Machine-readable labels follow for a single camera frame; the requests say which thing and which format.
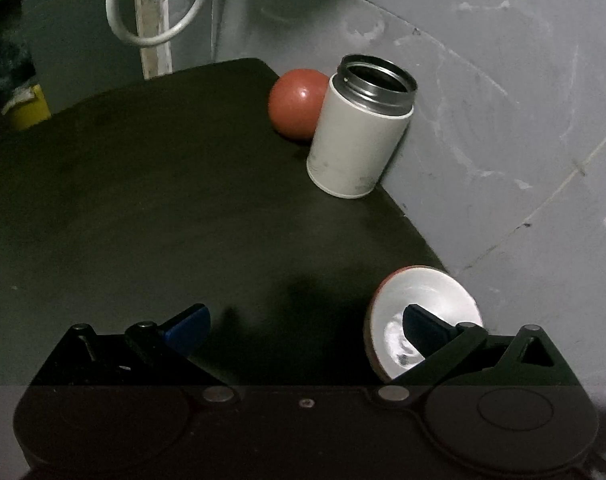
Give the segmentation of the black table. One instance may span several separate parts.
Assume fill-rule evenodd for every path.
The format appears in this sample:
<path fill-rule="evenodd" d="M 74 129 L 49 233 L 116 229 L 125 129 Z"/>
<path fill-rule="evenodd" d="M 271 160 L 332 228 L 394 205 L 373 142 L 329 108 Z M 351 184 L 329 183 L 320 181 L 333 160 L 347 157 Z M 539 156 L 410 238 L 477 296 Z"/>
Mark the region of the black table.
<path fill-rule="evenodd" d="M 0 136 L 0 385 L 63 333 L 204 304 L 197 362 L 237 385 L 363 385 L 379 284 L 437 257 L 389 195 L 339 200 L 267 117 L 255 58 L 100 94 Z"/>

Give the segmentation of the yellow plastic container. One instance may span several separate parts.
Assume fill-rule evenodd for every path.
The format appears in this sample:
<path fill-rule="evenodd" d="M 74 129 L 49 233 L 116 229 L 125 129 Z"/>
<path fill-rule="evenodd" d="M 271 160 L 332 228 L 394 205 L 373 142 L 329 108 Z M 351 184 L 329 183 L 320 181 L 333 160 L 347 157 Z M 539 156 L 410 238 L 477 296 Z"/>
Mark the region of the yellow plastic container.
<path fill-rule="evenodd" d="M 15 89 L 1 113 L 16 131 L 26 130 L 51 117 L 44 92 L 39 84 Z"/>

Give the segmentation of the white bowl red rim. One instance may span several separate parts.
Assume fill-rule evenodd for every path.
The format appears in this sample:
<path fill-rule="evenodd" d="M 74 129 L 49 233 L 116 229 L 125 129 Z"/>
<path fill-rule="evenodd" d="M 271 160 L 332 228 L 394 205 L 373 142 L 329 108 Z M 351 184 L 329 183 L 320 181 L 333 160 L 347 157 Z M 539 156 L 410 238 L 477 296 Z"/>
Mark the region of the white bowl red rim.
<path fill-rule="evenodd" d="M 399 269 L 381 282 L 366 313 L 370 365 L 386 382 L 398 378 L 450 342 L 460 323 L 483 324 L 463 285 L 430 266 Z"/>

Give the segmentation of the red ball lid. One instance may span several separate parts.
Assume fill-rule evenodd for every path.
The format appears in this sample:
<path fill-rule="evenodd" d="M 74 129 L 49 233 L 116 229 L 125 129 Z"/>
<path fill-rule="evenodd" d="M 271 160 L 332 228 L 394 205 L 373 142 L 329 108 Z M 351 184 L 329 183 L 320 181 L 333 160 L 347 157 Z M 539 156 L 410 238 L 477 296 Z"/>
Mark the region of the red ball lid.
<path fill-rule="evenodd" d="M 284 73 L 268 97 L 268 117 L 277 132 L 290 139 L 312 139 L 328 84 L 329 77 L 318 70 Z"/>

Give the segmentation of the white steel thermos flask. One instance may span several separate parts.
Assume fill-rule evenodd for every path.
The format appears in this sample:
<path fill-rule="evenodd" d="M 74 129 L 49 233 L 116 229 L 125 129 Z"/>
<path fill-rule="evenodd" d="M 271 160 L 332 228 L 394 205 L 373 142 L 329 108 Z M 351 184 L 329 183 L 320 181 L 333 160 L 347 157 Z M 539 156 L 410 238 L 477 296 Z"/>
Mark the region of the white steel thermos flask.
<path fill-rule="evenodd" d="M 329 80 L 306 171 L 325 193 L 357 200 L 387 168 L 414 114 L 417 81 L 373 55 L 346 55 Z"/>

